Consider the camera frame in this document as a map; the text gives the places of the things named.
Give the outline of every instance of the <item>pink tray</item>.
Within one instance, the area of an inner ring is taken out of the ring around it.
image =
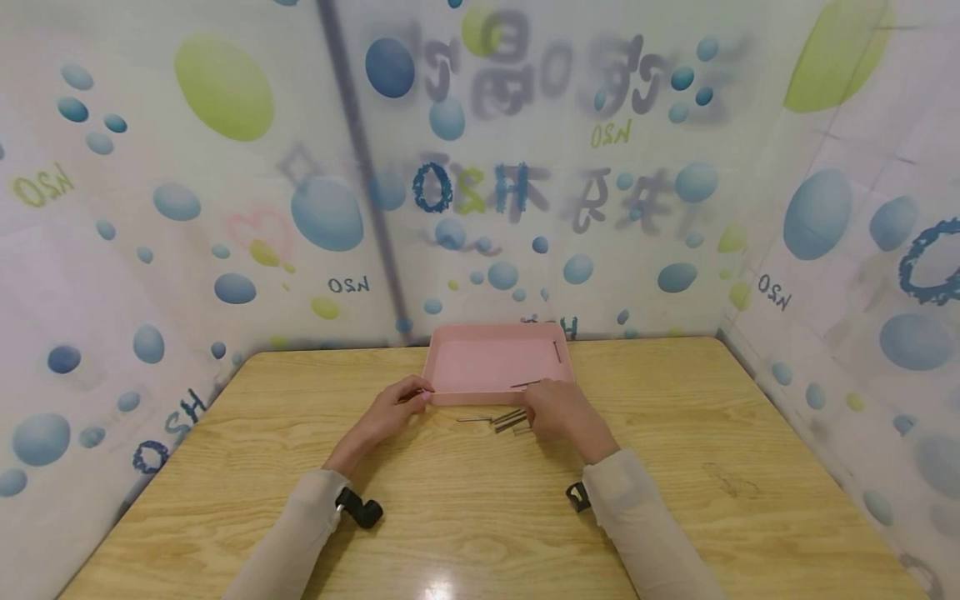
[[[555,323],[442,325],[430,340],[423,377],[440,405],[517,404],[523,389],[511,386],[575,380],[566,336]]]

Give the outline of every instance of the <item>white long-sleeve shirt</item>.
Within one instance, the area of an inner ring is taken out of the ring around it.
[[[340,522],[335,502],[347,485],[347,478],[332,470],[303,475],[224,600],[300,600],[321,549]],[[639,597],[726,598],[632,450],[584,468],[584,486],[597,523],[616,546]]]

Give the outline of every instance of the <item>hand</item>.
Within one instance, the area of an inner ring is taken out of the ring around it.
[[[607,422],[575,383],[543,379],[531,384],[523,405],[534,433],[570,441],[588,465],[620,450]]]
[[[423,392],[406,402],[400,402],[401,398],[416,390]],[[335,470],[349,479],[368,452],[402,429],[411,415],[426,410],[430,394],[434,391],[429,381],[416,375],[408,375],[384,388],[373,399],[364,416],[333,448],[324,468]]]

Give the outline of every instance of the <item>wood grain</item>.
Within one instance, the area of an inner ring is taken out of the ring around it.
[[[924,597],[719,342],[576,342],[570,353],[731,599]],[[300,475],[425,356],[254,356],[62,598],[219,598]],[[564,498],[577,456],[456,422],[491,413],[431,408],[380,446],[354,483],[386,515],[372,532],[345,517],[304,597],[634,597],[592,513]]]

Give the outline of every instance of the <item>metal rod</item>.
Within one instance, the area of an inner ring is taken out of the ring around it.
[[[497,425],[497,426],[493,429],[493,433],[500,433],[500,432],[503,431],[504,429],[510,429],[510,428],[513,427],[514,425],[516,425],[516,424],[518,424],[518,423],[522,423],[522,422],[524,422],[525,420],[527,420],[527,416],[526,416],[526,415],[524,415],[523,417],[520,417],[519,419],[508,420],[508,421],[505,422],[505,423],[500,423],[499,425]]]
[[[527,412],[527,411],[524,410],[524,409],[522,409],[522,408],[518,408],[518,409],[516,409],[515,411],[510,411],[510,412],[507,413],[506,415],[500,415],[499,417],[497,417],[496,419],[494,419],[494,420],[492,420],[492,421],[490,421],[490,422],[493,423],[494,425],[496,425],[497,423],[503,422],[503,421],[505,421],[505,420],[507,420],[507,419],[511,419],[511,418],[513,418],[513,417],[516,417],[516,416],[519,415],[520,413],[525,413],[525,412]]]
[[[513,388],[522,388],[522,387],[525,386],[525,385],[533,385],[533,384],[535,384],[535,383],[540,383],[540,380],[538,379],[537,381],[527,381],[526,383],[517,383],[516,385],[512,385],[512,386],[510,386],[510,387],[511,387],[511,389],[513,389]]]

